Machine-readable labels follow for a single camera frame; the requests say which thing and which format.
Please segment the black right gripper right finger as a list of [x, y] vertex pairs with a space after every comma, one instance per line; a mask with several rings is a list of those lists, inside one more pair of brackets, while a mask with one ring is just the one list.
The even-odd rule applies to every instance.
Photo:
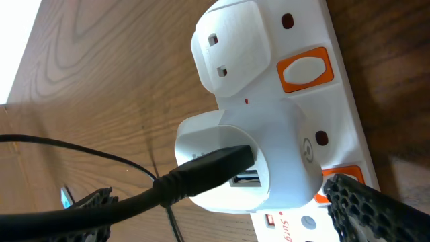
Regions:
[[347, 175], [329, 178], [323, 192], [340, 241], [429, 241], [429, 215]]

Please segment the blue Galaxy smartphone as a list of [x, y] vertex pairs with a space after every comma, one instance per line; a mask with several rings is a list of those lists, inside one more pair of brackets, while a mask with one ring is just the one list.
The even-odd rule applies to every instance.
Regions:
[[71, 207], [75, 203], [75, 200], [67, 186], [63, 186], [60, 189], [60, 199], [64, 209]]

